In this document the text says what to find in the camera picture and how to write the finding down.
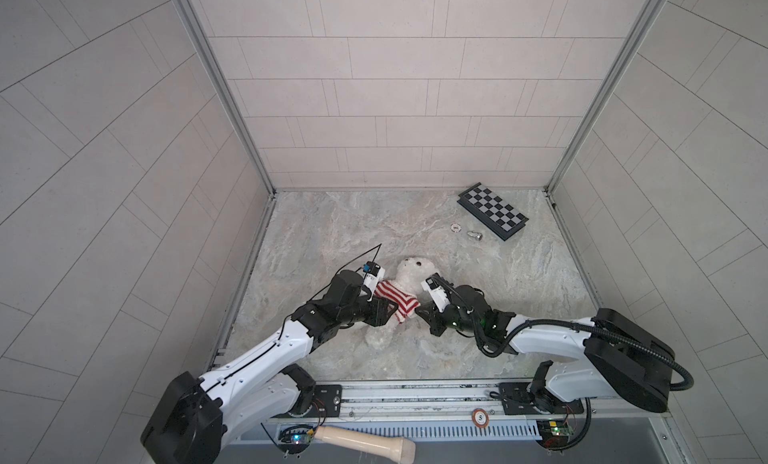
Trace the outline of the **red white striped sweater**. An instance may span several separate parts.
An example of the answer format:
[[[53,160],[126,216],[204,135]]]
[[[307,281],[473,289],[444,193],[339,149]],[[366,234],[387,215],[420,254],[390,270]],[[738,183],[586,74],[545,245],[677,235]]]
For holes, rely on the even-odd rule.
[[[416,309],[420,306],[417,297],[409,292],[400,289],[394,280],[384,280],[377,284],[374,291],[376,297],[386,298],[397,305],[394,314],[397,322],[403,324],[415,315]]]

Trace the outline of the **white teddy bear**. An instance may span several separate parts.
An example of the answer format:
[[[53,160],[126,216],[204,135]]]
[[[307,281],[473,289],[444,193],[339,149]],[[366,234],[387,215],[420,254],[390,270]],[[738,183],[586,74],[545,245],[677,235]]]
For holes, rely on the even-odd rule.
[[[425,257],[408,257],[402,260],[396,269],[394,280],[396,285],[409,293],[418,295],[423,292],[421,283],[433,274],[439,274],[437,265]],[[366,343],[375,350],[383,350],[390,345],[397,328],[401,326],[393,315],[386,325],[371,327],[365,335]]]

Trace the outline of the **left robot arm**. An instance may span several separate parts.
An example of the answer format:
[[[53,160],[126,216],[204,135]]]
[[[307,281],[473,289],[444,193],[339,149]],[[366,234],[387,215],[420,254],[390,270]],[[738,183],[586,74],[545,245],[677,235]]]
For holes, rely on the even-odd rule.
[[[324,296],[286,317],[279,331],[199,377],[167,386],[140,442],[156,463],[213,463],[221,450],[274,416],[305,414],[315,382],[298,361],[350,324],[383,326],[395,303],[374,294],[385,271],[373,262],[337,272]]]

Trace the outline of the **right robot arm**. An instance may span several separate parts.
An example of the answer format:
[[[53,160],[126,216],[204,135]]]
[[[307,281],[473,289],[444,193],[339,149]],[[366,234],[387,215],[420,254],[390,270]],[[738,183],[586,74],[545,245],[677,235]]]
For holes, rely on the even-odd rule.
[[[670,393],[694,385],[667,344],[613,309],[576,320],[532,318],[496,310],[481,290],[453,287],[438,275],[422,287],[432,303],[416,313],[432,335],[452,329],[473,339],[490,359],[503,354],[561,357],[559,363],[540,363],[519,399],[541,413],[559,414],[567,404],[593,398],[621,398],[641,410],[664,413]]]

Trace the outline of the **round red white sticker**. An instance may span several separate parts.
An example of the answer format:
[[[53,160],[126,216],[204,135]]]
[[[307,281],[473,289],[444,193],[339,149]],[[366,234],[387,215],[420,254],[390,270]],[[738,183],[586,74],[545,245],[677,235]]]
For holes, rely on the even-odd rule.
[[[473,424],[479,429],[485,429],[489,425],[489,414],[481,408],[474,409],[471,414]]]

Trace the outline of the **black white checkerboard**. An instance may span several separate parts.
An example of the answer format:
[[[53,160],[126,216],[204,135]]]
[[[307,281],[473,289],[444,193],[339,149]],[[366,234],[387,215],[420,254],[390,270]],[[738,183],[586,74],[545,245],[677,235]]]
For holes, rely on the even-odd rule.
[[[528,218],[494,191],[477,183],[458,195],[458,204],[502,241],[521,231]]]

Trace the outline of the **left green circuit board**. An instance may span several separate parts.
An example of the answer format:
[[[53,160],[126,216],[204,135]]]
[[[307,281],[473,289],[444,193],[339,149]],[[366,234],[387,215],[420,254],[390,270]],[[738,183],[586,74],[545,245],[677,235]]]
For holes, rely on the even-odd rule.
[[[311,445],[315,430],[307,424],[289,426],[278,434],[277,445],[287,455],[299,455]]]

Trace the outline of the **green circuit board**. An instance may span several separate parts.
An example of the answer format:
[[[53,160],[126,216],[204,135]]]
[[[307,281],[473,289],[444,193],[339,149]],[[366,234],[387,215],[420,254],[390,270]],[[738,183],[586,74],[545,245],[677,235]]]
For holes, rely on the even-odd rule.
[[[573,434],[573,428],[564,420],[538,420],[536,426],[541,437],[538,444],[545,449],[565,447]]]
[[[307,424],[289,426],[278,434],[277,445],[287,455],[299,455],[311,445],[315,430]]]

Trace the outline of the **right green circuit board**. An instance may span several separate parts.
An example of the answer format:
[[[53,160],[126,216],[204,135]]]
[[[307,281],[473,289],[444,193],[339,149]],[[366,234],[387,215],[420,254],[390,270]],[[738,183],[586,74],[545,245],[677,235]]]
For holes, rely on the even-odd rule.
[[[565,447],[573,434],[573,428],[564,420],[538,420],[536,426],[541,437],[538,444],[545,449]]]

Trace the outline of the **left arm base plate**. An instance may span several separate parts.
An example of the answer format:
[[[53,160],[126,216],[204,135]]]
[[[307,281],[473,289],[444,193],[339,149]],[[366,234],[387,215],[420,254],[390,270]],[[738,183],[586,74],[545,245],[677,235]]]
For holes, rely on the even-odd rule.
[[[296,403],[287,412],[294,418],[338,417],[343,387],[341,385],[315,385],[312,392],[302,390]]]

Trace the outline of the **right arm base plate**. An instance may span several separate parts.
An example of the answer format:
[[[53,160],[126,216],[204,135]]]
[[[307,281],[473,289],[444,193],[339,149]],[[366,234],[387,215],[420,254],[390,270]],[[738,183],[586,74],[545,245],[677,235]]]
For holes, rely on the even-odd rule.
[[[564,402],[546,390],[532,392],[527,382],[502,382],[491,397],[501,402],[505,415],[565,415],[583,414],[581,400]]]

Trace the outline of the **aluminium front rail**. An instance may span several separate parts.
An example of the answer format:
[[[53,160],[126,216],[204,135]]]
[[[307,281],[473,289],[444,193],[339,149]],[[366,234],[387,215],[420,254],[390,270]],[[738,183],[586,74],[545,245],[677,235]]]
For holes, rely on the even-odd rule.
[[[538,420],[564,420],[573,428],[573,436],[583,431],[588,419],[642,419],[650,415],[618,398],[583,403],[583,414],[505,415],[501,402],[490,395],[500,383],[488,379],[315,383],[343,387],[338,417],[294,418],[285,413],[254,426],[231,444],[257,442],[260,431],[267,431],[269,438],[277,442],[281,430],[299,424],[323,424],[415,442],[539,441]],[[477,428],[471,420],[477,408],[489,414],[485,429]]]

